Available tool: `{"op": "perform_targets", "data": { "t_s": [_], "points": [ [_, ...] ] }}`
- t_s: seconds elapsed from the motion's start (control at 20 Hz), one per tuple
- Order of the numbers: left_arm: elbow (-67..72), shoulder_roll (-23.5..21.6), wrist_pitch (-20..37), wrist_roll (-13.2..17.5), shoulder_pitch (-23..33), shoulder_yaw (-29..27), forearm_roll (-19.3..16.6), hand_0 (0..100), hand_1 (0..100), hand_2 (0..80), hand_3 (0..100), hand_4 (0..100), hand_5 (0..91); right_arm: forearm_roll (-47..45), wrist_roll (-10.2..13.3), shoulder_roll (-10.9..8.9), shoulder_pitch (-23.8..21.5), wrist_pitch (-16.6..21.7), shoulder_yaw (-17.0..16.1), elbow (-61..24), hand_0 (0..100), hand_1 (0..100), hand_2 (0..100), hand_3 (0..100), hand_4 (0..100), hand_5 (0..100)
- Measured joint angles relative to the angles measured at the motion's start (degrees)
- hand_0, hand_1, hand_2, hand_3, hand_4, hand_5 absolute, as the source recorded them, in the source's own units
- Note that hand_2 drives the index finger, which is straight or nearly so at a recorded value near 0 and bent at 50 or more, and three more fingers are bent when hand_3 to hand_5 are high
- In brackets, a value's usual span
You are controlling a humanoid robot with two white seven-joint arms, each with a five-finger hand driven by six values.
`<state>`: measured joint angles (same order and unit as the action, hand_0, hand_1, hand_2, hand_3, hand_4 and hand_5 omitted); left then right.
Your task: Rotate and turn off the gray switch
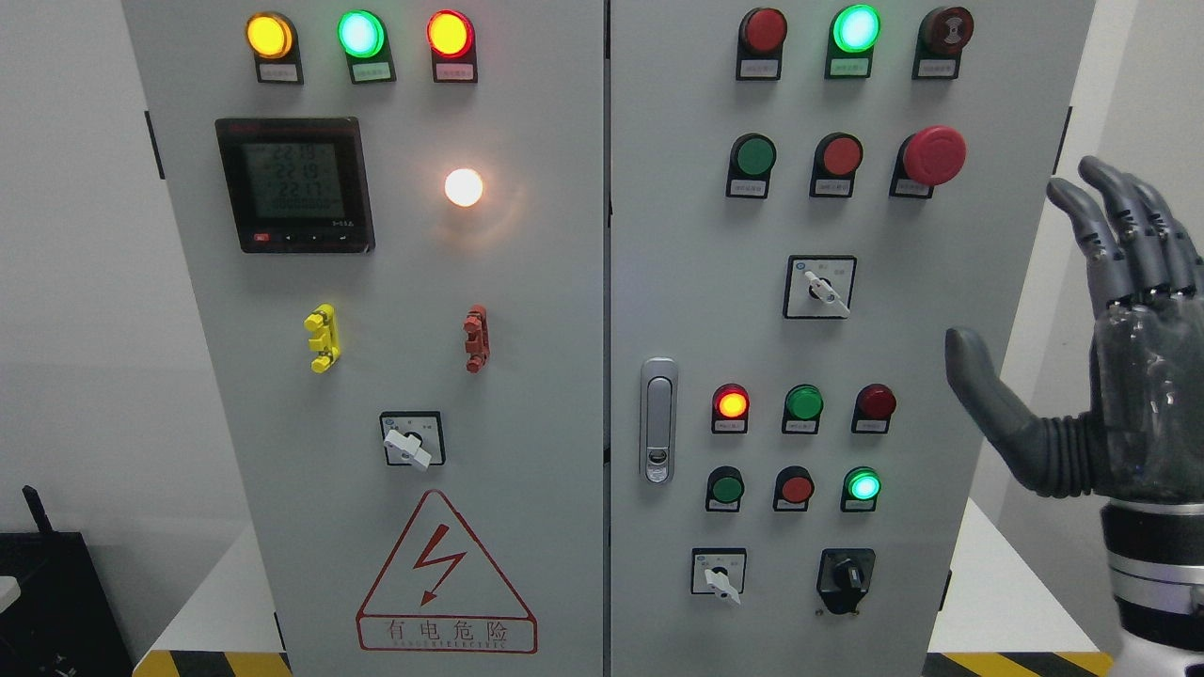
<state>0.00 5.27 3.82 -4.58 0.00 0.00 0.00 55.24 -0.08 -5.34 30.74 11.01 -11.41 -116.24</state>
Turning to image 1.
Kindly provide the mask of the gray robotic hand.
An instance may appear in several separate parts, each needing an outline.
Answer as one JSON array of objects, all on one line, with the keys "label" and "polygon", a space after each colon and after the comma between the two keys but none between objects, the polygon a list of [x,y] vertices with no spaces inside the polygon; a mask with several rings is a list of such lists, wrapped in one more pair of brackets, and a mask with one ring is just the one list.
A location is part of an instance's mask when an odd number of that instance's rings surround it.
[{"label": "gray robotic hand", "polygon": [[1094,317],[1081,416],[1032,413],[990,363],[976,332],[945,335],[949,385],[1015,479],[1045,498],[1138,504],[1202,501],[1202,257],[1165,198],[1097,157],[1079,172],[1097,204],[1066,179],[1046,193],[1086,260]]}]

